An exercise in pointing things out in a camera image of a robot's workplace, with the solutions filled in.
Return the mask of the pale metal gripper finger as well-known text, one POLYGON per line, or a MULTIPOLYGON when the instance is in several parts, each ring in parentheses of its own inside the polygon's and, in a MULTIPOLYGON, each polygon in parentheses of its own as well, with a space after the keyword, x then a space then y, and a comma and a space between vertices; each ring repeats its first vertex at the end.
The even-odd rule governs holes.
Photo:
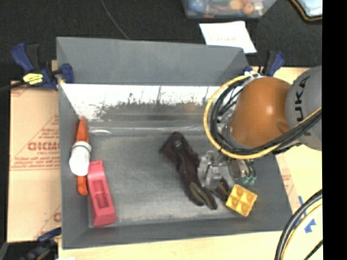
POLYGON ((215 174, 213 172, 207 172, 203 178, 203 186, 208 189, 214 189, 216 186, 215 174))
POLYGON ((217 175, 216 176, 216 187, 215 187, 215 190, 226 190, 226 187, 225 187, 225 179, 222 175, 217 175))

